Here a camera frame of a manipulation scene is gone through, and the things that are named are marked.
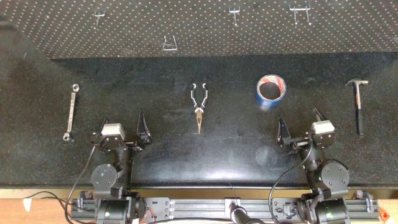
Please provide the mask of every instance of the pliers handle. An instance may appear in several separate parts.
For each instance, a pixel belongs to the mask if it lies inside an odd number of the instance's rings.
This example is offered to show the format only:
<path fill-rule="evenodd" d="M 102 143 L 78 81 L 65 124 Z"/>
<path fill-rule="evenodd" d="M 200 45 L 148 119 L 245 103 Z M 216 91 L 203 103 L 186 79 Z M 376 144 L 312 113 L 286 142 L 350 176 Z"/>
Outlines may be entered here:
<path fill-rule="evenodd" d="M 203 110 L 205 109 L 206 102 L 207 102 L 208 90 L 206 89 L 206 83 L 204 83 L 202 86 L 205 91 L 205 97 L 204 97 L 200 107 L 198 106 L 197 101 L 195 100 L 195 90 L 196 90 L 197 86 L 194 83 L 192 84 L 192 89 L 191 89 L 191 100 L 192 100 L 193 109 L 195 109 L 195 112 L 197 112 L 199 110 L 203 113 L 204 112 Z"/>

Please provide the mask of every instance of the orange object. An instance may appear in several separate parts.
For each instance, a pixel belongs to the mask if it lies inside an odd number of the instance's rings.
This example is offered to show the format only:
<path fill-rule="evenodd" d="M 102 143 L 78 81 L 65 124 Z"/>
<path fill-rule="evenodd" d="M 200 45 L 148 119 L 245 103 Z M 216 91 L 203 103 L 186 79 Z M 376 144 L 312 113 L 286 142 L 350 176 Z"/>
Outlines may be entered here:
<path fill-rule="evenodd" d="M 387 222 L 388 219 L 390 218 L 390 215 L 383 208 L 379 208 L 379 209 L 380 209 L 381 219 L 383 219 L 384 222 Z"/>

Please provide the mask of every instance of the pliers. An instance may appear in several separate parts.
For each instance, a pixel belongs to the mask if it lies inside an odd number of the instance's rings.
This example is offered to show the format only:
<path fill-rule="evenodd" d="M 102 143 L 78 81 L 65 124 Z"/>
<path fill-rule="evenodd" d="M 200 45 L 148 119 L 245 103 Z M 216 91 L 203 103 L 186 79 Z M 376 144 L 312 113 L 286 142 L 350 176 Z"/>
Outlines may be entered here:
<path fill-rule="evenodd" d="M 197 88 L 196 84 L 192 84 L 192 90 L 191 90 L 191 100 L 193 103 L 193 109 L 195 109 L 195 113 L 197 114 L 198 133 L 199 134 L 200 134 L 201 121 L 202 121 L 201 115 L 204 113 L 205 105 L 207 102 L 207 95 L 208 95 L 208 90 L 206 89 L 206 83 L 204 83 L 202 86 L 205 91 L 205 97 L 204 97 L 200 107 L 198 107 L 197 101 L 195 100 L 195 89 Z"/>

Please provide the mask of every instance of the white tag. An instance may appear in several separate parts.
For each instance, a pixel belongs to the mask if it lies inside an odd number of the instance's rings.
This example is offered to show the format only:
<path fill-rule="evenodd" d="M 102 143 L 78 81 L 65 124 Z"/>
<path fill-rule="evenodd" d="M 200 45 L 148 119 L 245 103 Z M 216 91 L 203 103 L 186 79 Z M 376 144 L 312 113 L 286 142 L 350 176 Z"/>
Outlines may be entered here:
<path fill-rule="evenodd" d="M 24 198 L 22 200 L 22 203 L 24 204 L 24 208 L 27 212 L 30 212 L 30 205 L 32 204 L 32 199 L 31 198 Z"/>

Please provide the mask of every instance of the pegboard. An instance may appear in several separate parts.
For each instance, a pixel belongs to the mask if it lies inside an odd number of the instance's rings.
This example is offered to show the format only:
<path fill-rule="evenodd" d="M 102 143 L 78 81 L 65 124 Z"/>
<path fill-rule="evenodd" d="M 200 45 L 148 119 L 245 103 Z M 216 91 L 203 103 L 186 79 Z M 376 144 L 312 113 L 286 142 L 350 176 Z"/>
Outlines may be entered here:
<path fill-rule="evenodd" d="M 397 1 L 0 0 L 48 58 L 398 51 Z M 296 7 L 310 7 L 296 11 Z M 234 14 L 229 9 L 240 9 Z M 98 20 L 95 13 L 104 13 Z M 163 50 L 177 43 L 177 50 Z"/>

